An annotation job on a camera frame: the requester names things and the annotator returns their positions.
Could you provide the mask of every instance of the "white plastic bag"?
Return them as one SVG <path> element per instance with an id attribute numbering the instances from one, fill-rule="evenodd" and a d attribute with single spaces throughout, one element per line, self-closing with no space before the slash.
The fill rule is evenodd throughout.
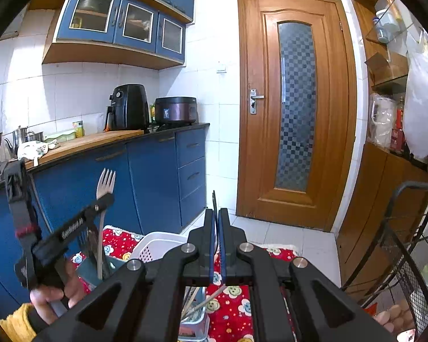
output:
<path id="1" fill-rule="evenodd" d="M 417 158 L 428 155 L 428 35 L 419 43 L 407 34 L 409 75 L 404 104 L 403 131 L 407 145 Z"/>

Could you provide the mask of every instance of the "drawer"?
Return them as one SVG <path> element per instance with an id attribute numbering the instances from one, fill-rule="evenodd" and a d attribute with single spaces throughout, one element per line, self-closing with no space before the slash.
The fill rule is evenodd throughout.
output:
<path id="1" fill-rule="evenodd" d="M 192 194 L 181 200 L 181 223 L 187 226 L 206 208 L 206 185 L 203 184 Z"/>
<path id="2" fill-rule="evenodd" d="M 204 157 L 204 129 L 176 133 L 177 166 Z"/>
<path id="3" fill-rule="evenodd" d="M 182 200 L 201 185 L 206 184 L 206 166 L 204 157 L 178 169 L 179 199 Z"/>

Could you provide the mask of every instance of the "cutting board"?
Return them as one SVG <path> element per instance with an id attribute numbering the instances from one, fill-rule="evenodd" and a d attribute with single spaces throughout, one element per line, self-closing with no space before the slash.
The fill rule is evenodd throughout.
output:
<path id="1" fill-rule="evenodd" d="M 64 158 L 70 154 L 81 152 L 83 150 L 89 150 L 94 147 L 98 147 L 110 142 L 130 139 L 139 135 L 144 134 L 143 130 L 133 131 L 109 131 L 104 133 L 95 133 L 89 136 L 83 136 L 74 140 L 61 142 L 57 149 L 48 151 L 44 156 L 38 160 L 38 165 L 47 163 L 49 161 L 58 160 Z M 27 161 L 25 163 L 26 169 L 33 167 L 33 161 Z"/>

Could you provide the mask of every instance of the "white plastic basket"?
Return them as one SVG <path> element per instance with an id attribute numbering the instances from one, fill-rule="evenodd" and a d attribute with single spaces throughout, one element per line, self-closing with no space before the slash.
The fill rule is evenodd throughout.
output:
<path id="1" fill-rule="evenodd" d="M 187 242 L 183 235 L 153 232 L 140 240 L 130 255 L 130 259 L 137 258 L 142 262 L 151 262 L 162 258 L 166 252 Z"/>

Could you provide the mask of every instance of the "glass cabinet door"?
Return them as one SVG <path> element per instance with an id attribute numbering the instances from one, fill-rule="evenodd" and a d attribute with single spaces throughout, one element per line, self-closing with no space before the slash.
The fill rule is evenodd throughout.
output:
<path id="1" fill-rule="evenodd" d="M 157 11 L 137 1 L 122 0 L 114 43 L 155 52 Z"/>
<path id="2" fill-rule="evenodd" d="M 159 13 L 156 53 L 184 61 L 185 25 Z"/>
<path id="3" fill-rule="evenodd" d="M 120 0 L 69 0 L 57 38 L 112 42 Z"/>

